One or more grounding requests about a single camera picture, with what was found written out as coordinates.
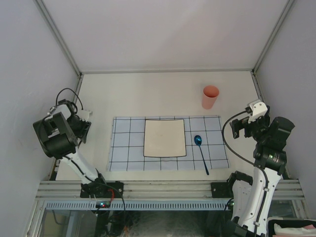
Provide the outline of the light blue checked placemat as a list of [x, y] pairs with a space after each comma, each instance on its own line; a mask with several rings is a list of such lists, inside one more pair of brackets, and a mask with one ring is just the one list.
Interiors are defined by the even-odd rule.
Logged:
[[[185, 157], [150, 158], [144, 156], [146, 120], [183, 119], [185, 125]], [[225, 145], [221, 135], [219, 116], [164, 116], [115, 117], [107, 170], [108, 171], [188, 171], [203, 170], [204, 164], [194, 137], [202, 138], [202, 152], [207, 168], [229, 168]]]

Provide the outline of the blue metal spoon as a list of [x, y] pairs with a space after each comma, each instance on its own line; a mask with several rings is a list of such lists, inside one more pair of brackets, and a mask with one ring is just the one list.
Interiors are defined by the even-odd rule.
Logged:
[[209, 175], [209, 171], [208, 171], [208, 168], [207, 168], [207, 165], [206, 165], [206, 161], [205, 161], [205, 158], [204, 158], [204, 155], [203, 155], [203, 152], [202, 152], [202, 148], [201, 148], [201, 145], [202, 145], [202, 138], [201, 138], [200, 135], [196, 135], [196, 136], [194, 137], [194, 143], [199, 147], [199, 150], [200, 150], [201, 157], [202, 157], [202, 160], [203, 160], [203, 164], [204, 164], [204, 168], [205, 168], [206, 175]]

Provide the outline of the pink plastic cup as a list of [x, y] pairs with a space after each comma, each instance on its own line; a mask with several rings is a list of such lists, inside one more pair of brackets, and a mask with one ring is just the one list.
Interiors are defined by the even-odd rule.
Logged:
[[202, 107], [209, 110], [213, 107], [219, 96], [219, 89], [216, 86], [208, 85], [203, 89]]

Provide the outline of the white square plate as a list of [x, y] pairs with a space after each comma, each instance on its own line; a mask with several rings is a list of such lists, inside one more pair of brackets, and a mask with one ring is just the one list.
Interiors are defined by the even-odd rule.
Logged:
[[186, 138], [183, 119], [146, 120], [144, 156], [150, 158], [185, 157]]

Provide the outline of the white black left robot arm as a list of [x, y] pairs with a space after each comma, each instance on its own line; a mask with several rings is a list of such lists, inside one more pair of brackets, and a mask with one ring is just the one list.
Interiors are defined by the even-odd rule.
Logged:
[[81, 180], [81, 196], [104, 197], [108, 192], [102, 174], [84, 158], [79, 147], [86, 143], [91, 127], [91, 112], [79, 110], [74, 102], [63, 99], [48, 114], [33, 123], [44, 153], [66, 163]]

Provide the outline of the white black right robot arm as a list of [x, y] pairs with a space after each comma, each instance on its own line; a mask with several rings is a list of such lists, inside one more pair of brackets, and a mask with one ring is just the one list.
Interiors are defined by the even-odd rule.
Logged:
[[281, 180], [287, 163], [286, 140], [295, 125], [284, 117], [270, 120], [269, 114], [250, 121], [249, 117], [237, 119], [234, 115], [225, 124], [232, 128], [233, 137], [244, 130], [246, 137], [256, 142], [254, 150], [254, 175], [250, 177], [235, 172], [236, 179], [227, 184], [227, 192], [233, 196], [234, 208], [231, 220], [223, 228], [225, 237], [264, 237], [267, 234], [267, 218], [274, 191]]

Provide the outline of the white bin with cloths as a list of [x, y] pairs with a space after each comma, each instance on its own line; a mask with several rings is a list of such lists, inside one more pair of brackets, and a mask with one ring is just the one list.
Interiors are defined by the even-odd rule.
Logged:
[[313, 219], [269, 218], [268, 237], [315, 237], [316, 221]]

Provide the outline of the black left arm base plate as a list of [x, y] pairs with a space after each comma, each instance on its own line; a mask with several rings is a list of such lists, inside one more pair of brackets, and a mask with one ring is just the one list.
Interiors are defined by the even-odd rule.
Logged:
[[81, 198], [119, 198], [123, 194], [124, 183], [115, 181], [104, 184], [92, 182], [81, 184]]

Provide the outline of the aluminium front rail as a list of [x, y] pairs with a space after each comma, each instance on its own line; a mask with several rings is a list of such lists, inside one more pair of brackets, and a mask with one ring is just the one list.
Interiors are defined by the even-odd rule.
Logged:
[[[76, 200], [80, 197], [79, 181], [42, 181], [37, 200]], [[126, 200], [160, 199], [224, 199], [232, 195], [218, 191], [210, 181], [124, 181], [123, 198]], [[274, 200], [304, 200], [298, 180], [281, 180], [276, 186]]]

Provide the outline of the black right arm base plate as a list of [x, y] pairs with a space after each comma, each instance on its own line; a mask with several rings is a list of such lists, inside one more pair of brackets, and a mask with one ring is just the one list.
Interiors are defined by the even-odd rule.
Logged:
[[233, 191], [227, 182], [212, 182], [211, 193], [213, 198], [232, 198]]

